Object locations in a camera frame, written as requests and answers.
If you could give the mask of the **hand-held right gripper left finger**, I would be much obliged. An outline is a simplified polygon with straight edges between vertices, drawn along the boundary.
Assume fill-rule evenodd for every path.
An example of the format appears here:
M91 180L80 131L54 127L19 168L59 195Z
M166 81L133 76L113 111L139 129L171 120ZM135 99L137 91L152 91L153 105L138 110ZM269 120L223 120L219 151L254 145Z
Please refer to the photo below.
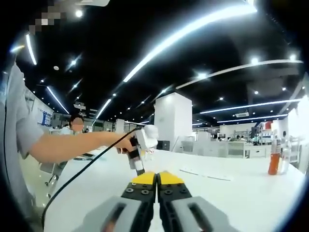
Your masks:
M86 214L76 232L147 232L154 215L156 174L131 180L121 196L113 196Z

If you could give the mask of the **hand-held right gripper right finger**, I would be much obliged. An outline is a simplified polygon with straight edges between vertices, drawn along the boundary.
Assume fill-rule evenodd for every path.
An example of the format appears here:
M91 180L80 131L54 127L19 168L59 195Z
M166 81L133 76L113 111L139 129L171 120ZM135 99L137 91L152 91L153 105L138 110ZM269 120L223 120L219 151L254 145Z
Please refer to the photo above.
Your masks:
M167 172L156 175L159 214L166 232L236 232L228 216L200 196L193 197L184 181Z

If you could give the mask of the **person's left hand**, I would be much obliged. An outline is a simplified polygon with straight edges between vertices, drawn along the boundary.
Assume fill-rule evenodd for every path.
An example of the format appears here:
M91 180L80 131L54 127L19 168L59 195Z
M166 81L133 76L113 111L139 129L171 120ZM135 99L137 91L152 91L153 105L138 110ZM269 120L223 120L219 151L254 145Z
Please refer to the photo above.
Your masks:
M131 135L126 136L115 145L118 154L128 154L129 152L132 152L136 149L135 146L132 146L130 139Z

